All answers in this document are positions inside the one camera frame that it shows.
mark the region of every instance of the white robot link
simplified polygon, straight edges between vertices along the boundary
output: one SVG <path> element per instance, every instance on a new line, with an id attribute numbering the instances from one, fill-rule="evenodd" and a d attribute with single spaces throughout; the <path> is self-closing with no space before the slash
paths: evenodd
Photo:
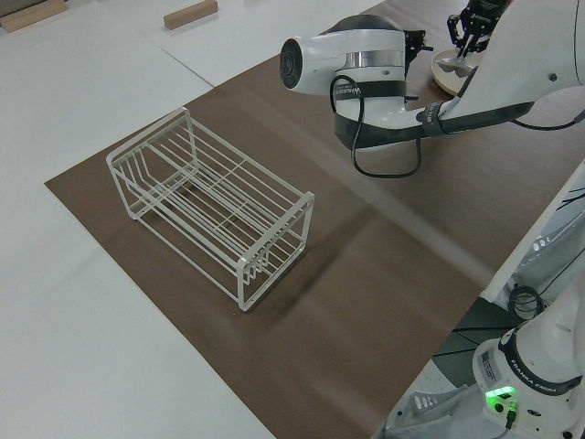
<path id="1" fill-rule="evenodd" d="M 412 35 L 421 34 L 409 35 L 381 17 L 358 16 L 317 37 L 291 38 L 282 48 L 284 85 L 330 95 L 335 133 L 355 165 L 356 150 L 406 140 L 420 145 L 424 137 L 515 121 L 539 98 L 585 80 L 585 6 L 579 0 L 514 0 L 460 93 L 406 110 L 406 72 L 425 48 L 420 41 L 413 45 Z M 572 123 L 584 118 L 582 112 Z M 360 170 L 372 177 L 415 171 L 380 176 Z M 376 437 L 585 438 L 584 294 L 585 273 L 534 320 L 478 347 L 475 385 L 407 398 Z"/>

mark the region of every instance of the rack wire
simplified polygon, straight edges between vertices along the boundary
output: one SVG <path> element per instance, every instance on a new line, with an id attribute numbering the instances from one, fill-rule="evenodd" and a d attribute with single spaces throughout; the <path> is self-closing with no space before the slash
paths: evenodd
<path id="1" fill-rule="evenodd" d="M 113 150 L 106 161 L 129 216 L 242 311 L 305 247 L 314 195 L 241 153 L 185 108 Z"/>

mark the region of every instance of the metal wire basket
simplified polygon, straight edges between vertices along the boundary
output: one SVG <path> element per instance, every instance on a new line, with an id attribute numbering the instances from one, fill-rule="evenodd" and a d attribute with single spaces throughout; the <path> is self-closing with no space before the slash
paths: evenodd
<path id="1" fill-rule="evenodd" d="M 107 163 L 130 217 L 243 311 L 304 249 L 314 195 L 242 154 L 185 108 L 116 148 Z"/>

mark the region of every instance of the light wood block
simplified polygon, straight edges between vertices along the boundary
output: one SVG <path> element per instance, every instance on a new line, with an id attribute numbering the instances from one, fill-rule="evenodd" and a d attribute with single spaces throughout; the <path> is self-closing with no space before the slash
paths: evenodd
<path id="1" fill-rule="evenodd" d="M 67 5 L 63 0 L 47 0 L 46 2 L 33 5 L 14 14 L 0 18 L 0 25 L 8 32 L 14 32 L 22 27 L 26 27 L 44 20 L 50 16 L 55 16 L 67 10 Z"/>
<path id="2" fill-rule="evenodd" d="M 180 9 L 172 14 L 166 15 L 164 17 L 165 27 L 167 29 L 176 29 L 204 16 L 214 14 L 217 11 L 217 0 L 204 0 L 196 5 L 188 6 L 185 9 Z"/>

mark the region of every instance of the dish rack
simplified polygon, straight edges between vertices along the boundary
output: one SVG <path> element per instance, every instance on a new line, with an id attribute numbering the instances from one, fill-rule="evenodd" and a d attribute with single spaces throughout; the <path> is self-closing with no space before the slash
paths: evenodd
<path id="1" fill-rule="evenodd" d="M 128 214 L 249 310 L 305 247 L 301 192 L 178 109 L 107 156 Z"/>

